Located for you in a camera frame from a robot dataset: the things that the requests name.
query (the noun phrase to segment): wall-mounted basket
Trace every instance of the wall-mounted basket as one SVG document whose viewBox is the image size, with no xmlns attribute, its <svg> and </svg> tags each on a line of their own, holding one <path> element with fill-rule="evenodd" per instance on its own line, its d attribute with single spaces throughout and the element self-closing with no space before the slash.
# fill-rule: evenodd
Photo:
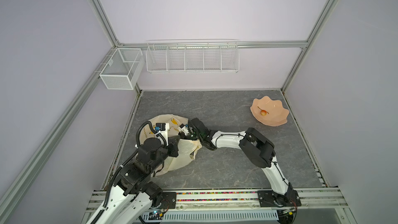
<svg viewBox="0 0 398 224">
<path fill-rule="evenodd" d="M 108 89 L 134 90 L 144 63 L 140 48 L 117 48 L 99 76 Z"/>
<path fill-rule="evenodd" d="M 147 70 L 150 73 L 236 73 L 239 71 L 238 42 L 148 45 Z"/>
</svg>

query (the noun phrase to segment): plastic bag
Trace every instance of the plastic bag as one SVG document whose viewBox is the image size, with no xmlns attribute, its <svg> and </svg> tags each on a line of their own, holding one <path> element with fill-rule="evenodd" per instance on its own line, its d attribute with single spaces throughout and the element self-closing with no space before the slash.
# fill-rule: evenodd
<svg viewBox="0 0 398 224">
<path fill-rule="evenodd" d="M 169 123 L 170 130 L 168 131 L 168 136 L 178 136 L 177 127 L 181 124 L 187 124 L 188 119 L 180 116 L 172 115 L 172 114 L 164 114 L 156 116 L 149 120 L 153 127 L 155 127 L 156 123 Z M 147 138 L 153 138 L 155 135 L 151 132 L 148 125 L 146 125 L 140 134 L 140 143 L 143 144 Z M 163 175 L 168 171 L 172 171 L 175 169 L 182 168 L 188 165 L 190 162 L 195 160 L 197 151 L 202 148 L 202 144 L 199 140 L 186 140 L 180 139 L 178 143 L 178 157 L 168 157 L 164 161 L 164 167 L 160 172 L 156 173 L 156 176 Z M 162 168 L 160 165 L 155 171 L 158 171 Z"/>
</svg>

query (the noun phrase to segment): gray marble surface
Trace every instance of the gray marble surface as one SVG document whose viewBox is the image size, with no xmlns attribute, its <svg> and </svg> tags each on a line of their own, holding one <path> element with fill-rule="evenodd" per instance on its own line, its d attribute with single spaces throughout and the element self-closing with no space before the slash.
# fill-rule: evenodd
<svg viewBox="0 0 398 224">
<path fill-rule="evenodd" d="M 258 122 L 250 111 L 253 99 L 269 96 L 286 104 L 279 91 L 167 91 L 143 92 L 120 161 L 135 150 L 138 127 L 161 114 L 199 118 L 208 129 L 223 132 L 245 131 L 254 127 L 275 144 L 276 156 L 293 187 L 321 187 L 299 131 L 291 115 L 287 123 L 269 127 Z M 202 147 L 189 165 L 152 178 L 163 189 L 270 188 L 260 168 L 241 150 Z"/>
</svg>

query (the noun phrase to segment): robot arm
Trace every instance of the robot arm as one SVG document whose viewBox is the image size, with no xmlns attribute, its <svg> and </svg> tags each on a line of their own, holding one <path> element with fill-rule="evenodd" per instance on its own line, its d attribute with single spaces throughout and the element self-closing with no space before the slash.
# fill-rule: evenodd
<svg viewBox="0 0 398 224">
<path fill-rule="evenodd" d="M 148 138 L 141 145 L 139 133 L 150 124 L 157 138 Z M 209 150 L 221 147 L 241 149 L 249 160 L 260 167 L 271 183 L 272 191 L 260 198 L 262 207 L 301 206 L 297 192 L 284 177 L 275 156 L 274 144 L 254 128 L 244 132 L 221 132 L 208 130 L 197 118 L 189 120 L 188 125 L 178 129 L 180 136 L 168 137 L 168 124 L 145 122 L 138 129 L 137 152 L 118 168 L 112 177 L 106 198 L 107 203 L 97 209 L 87 223 L 97 224 L 129 224 L 149 208 L 161 205 L 162 189 L 149 182 L 155 169 L 164 163 L 169 156 L 178 156 L 178 142 L 184 139 L 199 139 Z"/>
<path fill-rule="evenodd" d="M 188 122 L 187 129 L 210 150 L 221 147 L 241 149 L 254 165 L 262 169 L 271 183 L 272 196 L 263 201 L 269 203 L 270 207 L 301 206 L 298 193 L 279 167 L 274 144 L 256 129 L 248 128 L 245 132 L 208 130 L 197 118 Z"/>
</svg>

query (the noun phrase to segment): pink bowl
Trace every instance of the pink bowl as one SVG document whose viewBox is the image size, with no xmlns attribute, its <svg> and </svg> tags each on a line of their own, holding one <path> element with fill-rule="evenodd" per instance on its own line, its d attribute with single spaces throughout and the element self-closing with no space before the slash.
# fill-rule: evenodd
<svg viewBox="0 0 398 224">
<path fill-rule="evenodd" d="M 250 110 L 259 122 L 272 127 L 287 123 L 286 118 L 289 115 L 289 110 L 283 108 L 280 100 L 273 101 L 268 96 L 264 96 L 262 99 L 254 99 Z M 261 110 L 265 110 L 267 114 L 261 115 Z"/>
</svg>

